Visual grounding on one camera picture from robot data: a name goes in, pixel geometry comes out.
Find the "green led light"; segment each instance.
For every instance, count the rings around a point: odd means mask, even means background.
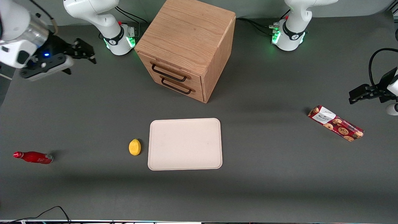
[[[104,41],[104,42],[105,42],[105,44],[106,44],[106,48],[108,48],[108,49],[109,49],[109,45],[108,45],[108,43],[106,42],[105,38],[103,39],[103,41]]]
[[[278,43],[278,40],[279,40],[280,36],[281,36],[281,32],[280,31],[276,32],[274,34],[274,37],[272,38],[272,42],[275,43],[275,44]]]
[[[302,43],[302,41],[304,40],[304,36],[305,36],[305,32],[302,34],[302,38],[300,40],[300,43]]]
[[[126,40],[129,42],[130,47],[135,46],[135,38],[134,37],[126,37]]]

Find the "drawer handle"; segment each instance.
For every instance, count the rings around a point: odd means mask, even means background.
[[[170,87],[170,88],[172,88],[172,89],[174,89],[174,90],[177,90],[177,91],[180,92],[180,93],[186,94],[186,95],[190,94],[191,91],[192,91],[191,89],[189,89],[188,92],[184,92],[184,91],[182,91],[182,90],[180,90],[180,89],[177,89],[177,88],[174,87],[174,86],[170,86],[169,84],[164,83],[164,78],[162,78],[162,84],[165,85],[165,86],[167,86],[167,87]]]
[[[168,78],[170,78],[170,79],[176,80],[177,82],[182,83],[183,81],[185,81],[185,80],[187,79],[186,76],[184,76],[183,79],[174,78],[174,77],[172,77],[171,75],[168,75],[168,74],[166,74],[166,73],[163,73],[163,72],[161,72],[161,71],[156,70],[156,69],[155,69],[155,66],[156,66],[156,64],[153,64],[153,65],[152,65],[152,70],[153,70],[154,72],[156,72],[156,73],[158,73],[158,74],[161,74],[161,75],[164,75],[164,76],[166,76],[166,77],[168,77]]]

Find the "red bottle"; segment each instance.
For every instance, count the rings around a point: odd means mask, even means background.
[[[51,154],[43,154],[40,152],[14,152],[15,158],[21,158],[30,163],[49,164],[53,161]]]

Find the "white wall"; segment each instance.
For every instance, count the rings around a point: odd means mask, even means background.
[[[40,12],[28,0],[15,0],[28,8],[32,13]],[[283,15],[289,8],[283,0],[201,0],[218,7],[222,7],[236,13],[237,17],[247,18],[277,18]],[[394,0],[340,0],[335,4],[312,9],[314,17],[343,17],[343,16],[367,16],[385,10]],[[62,0],[36,0],[57,21],[60,26],[71,24],[87,24],[85,21],[72,18],[64,9]],[[140,16],[146,20],[152,20],[165,0],[120,0],[119,7]],[[129,21],[115,9],[110,11],[118,20]]]

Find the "wooden drawer cabinet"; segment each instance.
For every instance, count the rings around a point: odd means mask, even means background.
[[[235,13],[196,0],[167,0],[135,51],[153,80],[207,102],[231,55]]]

